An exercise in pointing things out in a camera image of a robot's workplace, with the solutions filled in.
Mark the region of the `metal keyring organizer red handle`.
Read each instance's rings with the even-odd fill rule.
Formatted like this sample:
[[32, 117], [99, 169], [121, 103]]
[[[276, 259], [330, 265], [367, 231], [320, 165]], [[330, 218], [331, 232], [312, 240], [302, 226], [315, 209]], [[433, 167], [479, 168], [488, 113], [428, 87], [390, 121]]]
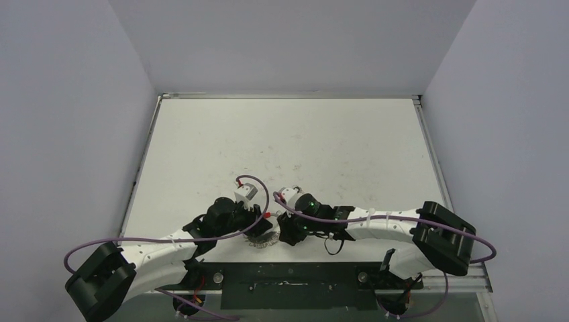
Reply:
[[244, 238], [250, 247], [264, 249], [279, 242], [280, 227], [276, 220], [278, 215], [280, 215], [280, 211], [277, 211], [276, 213], [266, 212], [264, 214], [265, 220], [271, 223], [272, 227], [257, 237], [245, 236]]

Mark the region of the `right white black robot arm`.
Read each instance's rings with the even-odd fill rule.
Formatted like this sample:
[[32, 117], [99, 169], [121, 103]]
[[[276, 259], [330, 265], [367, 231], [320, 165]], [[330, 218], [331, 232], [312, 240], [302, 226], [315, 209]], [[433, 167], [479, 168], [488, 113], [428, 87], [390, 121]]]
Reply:
[[341, 243], [364, 239], [399, 243], [400, 247], [386, 251], [379, 270], [380, 281], [389, 288], [432, 269], [454, 276], [468, 273], [476, 229], [434, 201], [392, 212], [332, 207], [293, 189], [275, 192], [273, 197], [285, 209], [277, 219], [280, 240], [290, 246], [309, 235]]

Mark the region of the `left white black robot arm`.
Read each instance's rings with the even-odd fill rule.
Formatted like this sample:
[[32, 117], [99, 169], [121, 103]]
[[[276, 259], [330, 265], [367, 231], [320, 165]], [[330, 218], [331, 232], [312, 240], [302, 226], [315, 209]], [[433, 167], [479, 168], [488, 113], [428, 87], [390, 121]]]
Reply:
[[131, 240], [126, 246], [104, 241], [72, 273], [65, 291], [86, 321], [105, 321], [140, 294], [175, 284], [193, 288], [201, 278], [197, 257], [222, 237], [269, 232], [273, 224], [265, 214], [257, 204], [220, 197], [206, 213], [163, 238]]

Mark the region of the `black mounting base plate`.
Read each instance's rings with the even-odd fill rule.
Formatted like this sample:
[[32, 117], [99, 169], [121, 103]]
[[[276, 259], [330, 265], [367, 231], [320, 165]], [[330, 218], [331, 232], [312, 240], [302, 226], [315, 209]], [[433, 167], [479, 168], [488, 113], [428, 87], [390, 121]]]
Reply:
[[380, 262], [201, 263], [166, 290], [221, 297], [230, 309], [375, 310], [378, 299], [409, 299], [423, 288], [418, 278], [401, 280]]

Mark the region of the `aluminium frame rail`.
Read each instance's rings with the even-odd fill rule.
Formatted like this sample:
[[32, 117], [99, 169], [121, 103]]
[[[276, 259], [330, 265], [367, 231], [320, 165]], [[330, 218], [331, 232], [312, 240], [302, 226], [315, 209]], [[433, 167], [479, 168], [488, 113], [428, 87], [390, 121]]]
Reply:
[[294, 291], [322, 290], [360, 292], [373, 290], [377, 294], [401, 294], [407, 288], [418, 292], [442, 292], [445, 286], [452, 292], [490, 290], [485, 269], [471, 266], [465, 276], [443, 274], [438, 270], [423, 273], [413, 284], [396, 280], [382, 270], [380, 262], [202, 262], [176, 267], [171, 264], [157, 273], [137, 274], [126, 299], [164, 288], [174, 292], [221, 293], [233, 290], [259, 293], [262, 288], [272, 292], [285, 288]]

